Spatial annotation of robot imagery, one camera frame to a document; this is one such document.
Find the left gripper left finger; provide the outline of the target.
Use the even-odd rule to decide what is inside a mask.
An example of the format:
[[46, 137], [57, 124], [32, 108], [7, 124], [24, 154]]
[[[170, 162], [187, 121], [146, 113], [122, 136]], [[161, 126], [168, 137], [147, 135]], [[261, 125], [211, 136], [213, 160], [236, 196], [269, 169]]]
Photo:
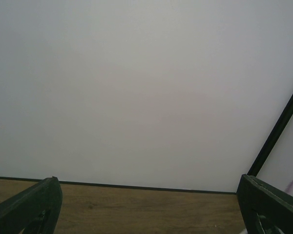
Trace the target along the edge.
[[54, 233], [62, 202], [58, 179], [43, 179], [0, 203], [0, 234]]

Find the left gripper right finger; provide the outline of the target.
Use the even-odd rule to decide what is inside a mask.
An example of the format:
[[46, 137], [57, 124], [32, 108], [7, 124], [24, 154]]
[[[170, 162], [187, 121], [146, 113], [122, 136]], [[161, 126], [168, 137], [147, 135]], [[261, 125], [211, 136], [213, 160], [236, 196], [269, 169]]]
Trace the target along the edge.
[[236, 194], [247, 233], [293, 234], [293, 196], [249, 175]]

